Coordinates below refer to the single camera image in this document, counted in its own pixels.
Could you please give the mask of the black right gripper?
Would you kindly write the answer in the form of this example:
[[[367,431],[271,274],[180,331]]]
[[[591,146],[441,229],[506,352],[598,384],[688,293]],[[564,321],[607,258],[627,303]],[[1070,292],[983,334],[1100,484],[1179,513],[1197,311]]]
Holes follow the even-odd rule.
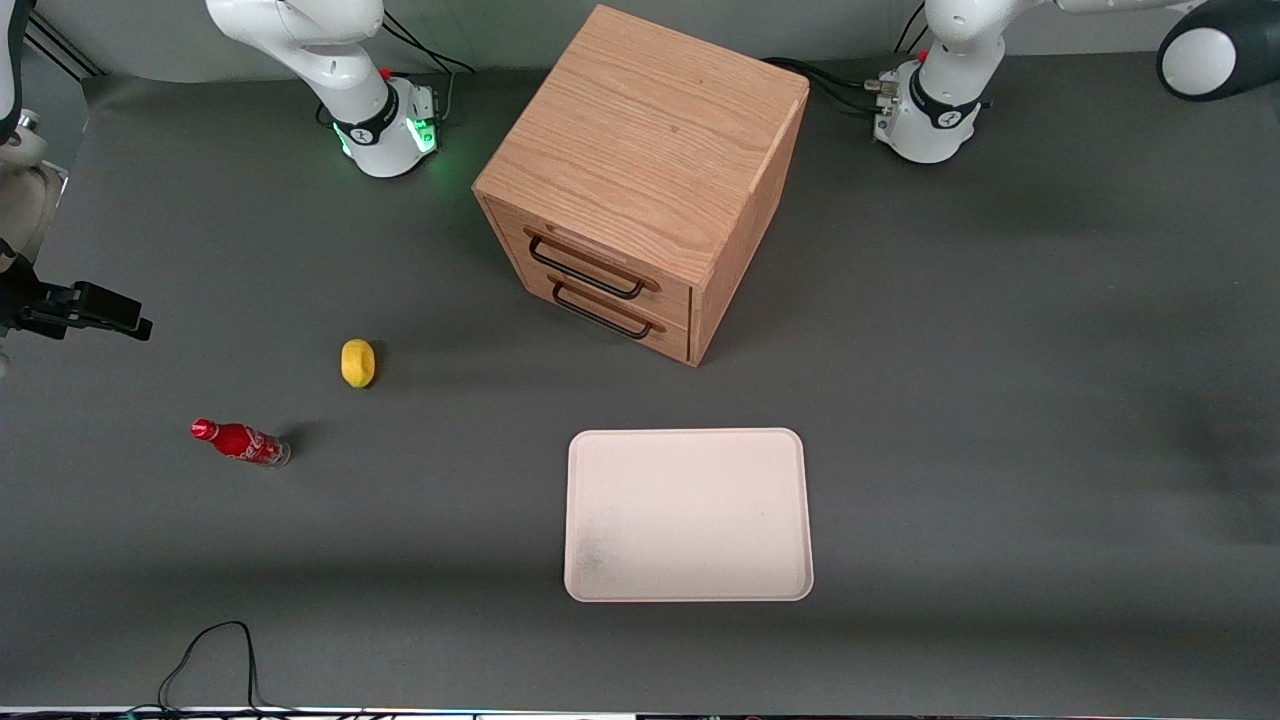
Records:
[[[141,302],[88,282],[76,282],[72,290],[45,283],[26,256],[15,255],[1,273],[1,337],[28,331],[64,340],[72,327],[110,331],[145,342],[154,324],[142,316]]]

